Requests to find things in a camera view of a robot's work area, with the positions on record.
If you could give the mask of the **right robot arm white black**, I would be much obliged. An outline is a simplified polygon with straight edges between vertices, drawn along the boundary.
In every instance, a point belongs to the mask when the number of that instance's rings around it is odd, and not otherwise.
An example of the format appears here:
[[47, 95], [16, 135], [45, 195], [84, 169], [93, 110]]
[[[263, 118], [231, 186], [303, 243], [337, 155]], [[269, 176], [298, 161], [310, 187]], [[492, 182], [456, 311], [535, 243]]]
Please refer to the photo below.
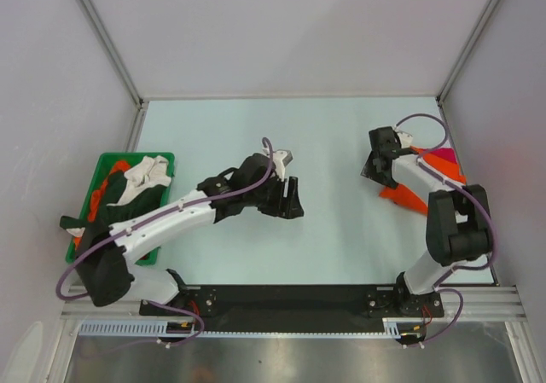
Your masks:
[[369, 141], [361, 175], [392, 191], [407, 189], [427, 206], [426, 251], [398, 275], [392, 293], [397, 313], [419, 316], [423, 305], [433, 306], [443, 281], [458, 270], [484, 269], [471, 263], [493, 255], [487, 193], [435, 168], [410, 145], [410, 135], [391, 126], [371, 130]]

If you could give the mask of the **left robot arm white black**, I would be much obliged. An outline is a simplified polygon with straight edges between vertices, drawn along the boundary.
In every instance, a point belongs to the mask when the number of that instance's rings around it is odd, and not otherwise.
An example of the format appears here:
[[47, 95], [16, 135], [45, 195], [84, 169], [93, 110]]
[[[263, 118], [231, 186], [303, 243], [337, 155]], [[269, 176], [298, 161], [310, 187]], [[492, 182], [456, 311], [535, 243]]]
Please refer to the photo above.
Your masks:
[[105, 307], [123, 298], [155, 302], [172, 315], [187, 308], [188, 293], [175, 270], [153, 270], [138, 260], [180, 235], [219, 223], [246, 208], [282, 219], [301, 218], [298, 179], [286, 168], [288, 150], [266, 150], [238, 168], [209, 177], [180, 200], [124, 222], [93, 223], [84, 232], [76, 271], [91, 302]]

